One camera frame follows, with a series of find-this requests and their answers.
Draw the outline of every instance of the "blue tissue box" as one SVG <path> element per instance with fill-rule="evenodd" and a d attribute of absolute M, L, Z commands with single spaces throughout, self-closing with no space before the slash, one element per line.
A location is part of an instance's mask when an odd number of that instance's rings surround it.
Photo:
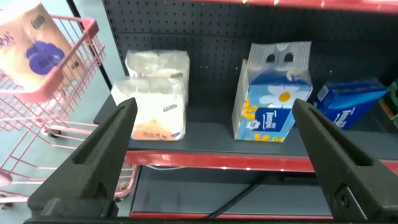
<path fill-rule="evenodd" d="M 314 106 L 339 128 L 348 129 L 386 92 L 386 87 L 376 78 L 327 82 L 319 91 Z"/>
<path fill-rule="evenodd" d="M 294 124 L 295 99 L 312 91 L 311 42 L 252 44 L 244 60 L 232 114 L 234 138 L 283 142 Z"/>
<path fill-rule="evenodd" d="M 251 70 L 244 60 L 233 110 L 234 138 L 283 142 L 294 124 L 295 99 L 307 100 L 312 91 L 307 69 L 269 67 Z"/>

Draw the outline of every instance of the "pink shopping cart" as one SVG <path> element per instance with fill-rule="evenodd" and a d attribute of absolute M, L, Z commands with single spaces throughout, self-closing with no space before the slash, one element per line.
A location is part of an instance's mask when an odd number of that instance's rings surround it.
<path fill-rule="evenodd" d="M 35 147 L 35 154 L 36 149 L 43 146 L 47 146 L 45 148 L 48 151 L 51 151 L 51 147 L 66 150 L 63 157 L 57 156 L 59 165 L 67 158 L 70 150 L 76 149 L 96 127 L 95 124 L 71 122 L 70 115 L 104 59 L 104 46 L 96 36 L 98 25 L 94 19 L 63 16 L 52 18 L 71 43 L 72 49 L 47 74 L 42 86 L 35 91 L 27 91 L 7 75 L 0 75 L 0 131 L 19 130 L 23 133 L 0 165 L 0 207 L 14 202 L 26 202 L 28 195 L 56 169 L 53 164 L 37 166 L 36 163 L 43 162 L 41 160 L 27 161 L 27 155 L 32 151 L 29 149 Z M 71 57 L 78 57 L 83 69 L 75 72 L 74 79 L 64 85 L 63 79 L 68 78 L 65 73 L 72 69 L 71 63 L 68 63 Z M 43 133 L 54 138 L 47 138 Z M 115 193 L 117 200 L 128 195 L 135 170 L 131 166 L 122 170 L 121 181 Z"/>

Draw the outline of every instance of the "shopping cart basket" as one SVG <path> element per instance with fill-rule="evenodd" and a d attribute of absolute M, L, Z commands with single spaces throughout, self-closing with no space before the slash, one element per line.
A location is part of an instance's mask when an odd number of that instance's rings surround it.
<path fill-rule="evenodd" d="M 51 139 L 41 135 L 38 127 L 23 131 L 21 138 L 0 164 L 0 207 L 26 202 L 29 195 L 96 128 L 95 124 L 66 123 L 80 130 L 80 133 L 56 134 L 58 138 Z M 115 192 L 116 201 L 128 196 L 136 175 L 135 166 L 126 165 L 122 168 Z"/>
<path fill-rule="evenodd" d="M 68 127 L 63 120 L 70 119 L 71 112 L 104 59 L 104 46 L 96 36 L 99 29 L 94 19 L 52 18 L 72 49 L 34 91 L 24 90 L 7 75 L 0 75 L 0 130 L 38 126 L 47 133 L 52 125 Z M 72 57 L 79 58 L 81 69 L 75 69 L 74 78 L 69 80 L 65 74 L 72 69 L 73 65 L 68 63 Z"/>

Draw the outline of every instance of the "daisy print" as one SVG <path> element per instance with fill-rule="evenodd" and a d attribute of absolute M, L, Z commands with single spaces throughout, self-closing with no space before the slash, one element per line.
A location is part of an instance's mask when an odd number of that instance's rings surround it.
<path fill-rule="evenodd" d="M 260 104 L 268 105 L 268 108 L 293 107 L 296 99 L 306 100 L 308 91 L 299 91 L 299 86 L 268 86 L 269 95 L 260 97 Z"/>

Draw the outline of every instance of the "pegboard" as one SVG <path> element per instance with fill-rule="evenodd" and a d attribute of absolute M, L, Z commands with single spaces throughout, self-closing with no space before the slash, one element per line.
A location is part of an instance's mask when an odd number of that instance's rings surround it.
<path fill-rule="evenodd" d="M 312 41 L 314 93 L 327 80 L 386 75 L 398 59 L 392 14 L 169 0 L 104 0 L 104 6 L 123 66 L 128 49 L 189 53 L 190 98 L 206 88 L 232 103 L 253 42 Z"/>

